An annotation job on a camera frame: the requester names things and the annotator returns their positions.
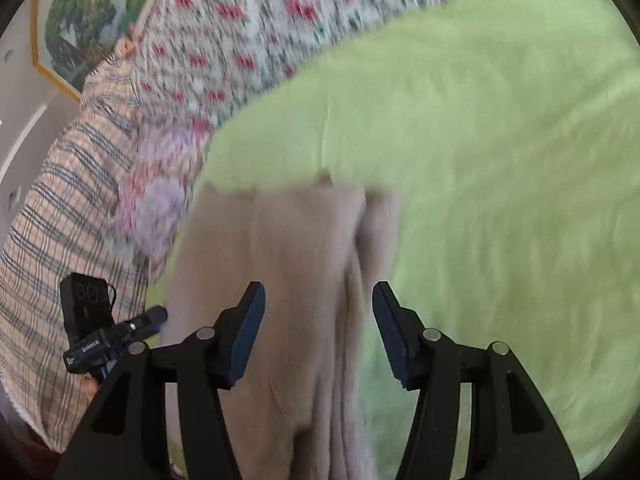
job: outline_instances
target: tree painting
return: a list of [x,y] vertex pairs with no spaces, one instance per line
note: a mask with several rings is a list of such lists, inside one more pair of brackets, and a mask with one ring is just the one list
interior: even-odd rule
[[86,76],[113,51],[114,32],[128,33],[145,2],[126,0],[114,23],[117,12],[111,0],[53,0],[44,31],[52,69],[82,91]]

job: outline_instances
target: black camera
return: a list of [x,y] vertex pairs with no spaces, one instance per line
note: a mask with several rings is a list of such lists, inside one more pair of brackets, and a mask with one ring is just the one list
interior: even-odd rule
[[111,315],[115,288],[103,279],[77,272],[60,282],[60,300],[69,339],[69,350],[63,354],[66,371],[89,373],[99,383],[131,343],[157,334],[167,319],[166,309],[156,305],[116,324]]

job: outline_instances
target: floral bedspread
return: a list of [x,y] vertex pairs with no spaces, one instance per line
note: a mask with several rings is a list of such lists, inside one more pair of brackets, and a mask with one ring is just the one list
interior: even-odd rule
[[134,58],[145,124],[113,232],[158,279],[209,137],[323,49],[449,0],[154,0]]

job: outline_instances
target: white wall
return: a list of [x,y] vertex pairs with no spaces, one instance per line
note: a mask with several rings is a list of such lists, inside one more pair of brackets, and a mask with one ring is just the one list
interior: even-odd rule
[[[49,146],[78,113],[78,104],[31,63],[30,3],[22,4],[0,38],[0,246]],[[9,210],[18,186],[20,200]]]

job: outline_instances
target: camera lens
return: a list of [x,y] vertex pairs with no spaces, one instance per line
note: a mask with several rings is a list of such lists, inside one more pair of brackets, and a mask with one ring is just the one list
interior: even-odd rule
[[92,303],[98,303],[98,291],[95,290],[95,286],[89,285],[86,290],[87,295],[89,296],[89,301]]
[[84,292],[84,286],[82,286],[82,283],[76,283],[76,300],[82,301],[84,300],[84,298],[86,298],[86,294]]

